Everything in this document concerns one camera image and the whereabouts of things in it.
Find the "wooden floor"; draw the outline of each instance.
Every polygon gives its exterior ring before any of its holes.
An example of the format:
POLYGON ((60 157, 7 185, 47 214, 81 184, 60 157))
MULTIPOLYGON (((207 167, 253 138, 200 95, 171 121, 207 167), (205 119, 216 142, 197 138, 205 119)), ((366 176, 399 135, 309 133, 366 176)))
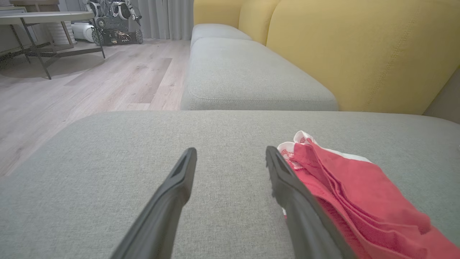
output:
MULTIPOLYGON (((93 47, 78 42, 76 48, 93 47)), ((0 62, 0 180, 70 123, 98 113, 177 110, 190 41, 145 40, 57 60, 0 62)))

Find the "robot wheel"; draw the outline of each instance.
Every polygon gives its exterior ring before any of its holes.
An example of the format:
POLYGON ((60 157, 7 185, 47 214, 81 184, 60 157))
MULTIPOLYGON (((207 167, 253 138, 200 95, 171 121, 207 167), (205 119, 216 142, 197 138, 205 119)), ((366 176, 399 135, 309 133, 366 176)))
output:
POLYGON ((104 45, 104 37, 100 30, 96 30, 96 29, 92 30, 91 36, 92 36, 92 40, 97 46, 104 45))
POLYGON ((136 30, 136 41, 139 44, 142 44, 142 42, 144 41, 144 37, 142 37, 142 31, 140 29, 136 30))

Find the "wheeled robot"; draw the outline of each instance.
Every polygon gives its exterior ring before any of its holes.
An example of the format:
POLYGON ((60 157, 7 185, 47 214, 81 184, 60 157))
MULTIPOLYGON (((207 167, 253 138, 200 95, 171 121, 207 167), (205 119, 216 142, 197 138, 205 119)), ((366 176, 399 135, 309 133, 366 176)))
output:
POLYGON ((96 45, 142 44, 144 41, 140 29, 129 32, 129 18, 139 25, 142 18, 136 15, 131 0, 83 0, 83 3, 88 12, 94 13, 96 28, 92 38, 96 45))

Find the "yellow sofa backrest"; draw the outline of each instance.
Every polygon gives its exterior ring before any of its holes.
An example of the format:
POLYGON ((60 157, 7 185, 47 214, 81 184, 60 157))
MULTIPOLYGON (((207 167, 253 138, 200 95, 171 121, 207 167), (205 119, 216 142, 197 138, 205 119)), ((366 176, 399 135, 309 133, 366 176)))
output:
POLYGON ((253 41, 267 43, 271 15, 281 0, 246 0, 241 6, 238 29, 253 41))
POLYGON ((342 111, 422 114, 460 64, 460 1, 282 0, 266 45, 342 111))
POLYGON ((238 28, 244 1, 246 0, 195 0, 193 23, 226 24, 238 28))

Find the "gray seat cushion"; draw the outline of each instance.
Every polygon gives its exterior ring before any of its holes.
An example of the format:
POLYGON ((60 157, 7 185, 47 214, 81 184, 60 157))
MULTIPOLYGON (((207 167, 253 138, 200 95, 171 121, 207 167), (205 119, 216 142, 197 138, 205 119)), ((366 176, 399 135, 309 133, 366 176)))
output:
POLYGON ((62 130, 0 179, 0 258, 108 258, 188 147, 198 161, 173 258, 293 258, 265 148, 298 130, 378 164, 460 245, 460 125, 356 112, 111 112, 62 130))
POLYGON ((338 109, 328 89, 255 41, 200 39, 184 84, 182 110, 338 109))
POLYGON ((192 41, 190 47, 195 41, 201 38, 230 38, 240 40, 252 40, 246 33, 235 27, 226 24, 197 24, 192 30, 192 41))

